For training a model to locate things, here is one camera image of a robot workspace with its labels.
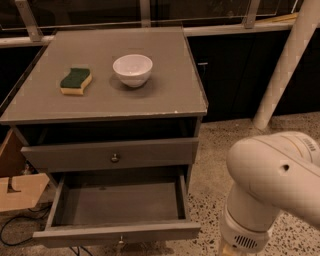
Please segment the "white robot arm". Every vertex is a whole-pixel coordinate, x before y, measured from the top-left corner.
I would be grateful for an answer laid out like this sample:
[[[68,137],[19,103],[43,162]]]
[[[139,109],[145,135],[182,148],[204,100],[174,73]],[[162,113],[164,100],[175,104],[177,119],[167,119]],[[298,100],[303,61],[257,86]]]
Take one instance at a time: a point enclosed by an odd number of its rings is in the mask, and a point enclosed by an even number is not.
[[[233,185],[221,213],[218,256],[264,249],[283,212],[320,228],[320,147],[301,132],[236,142],[226,165]]]

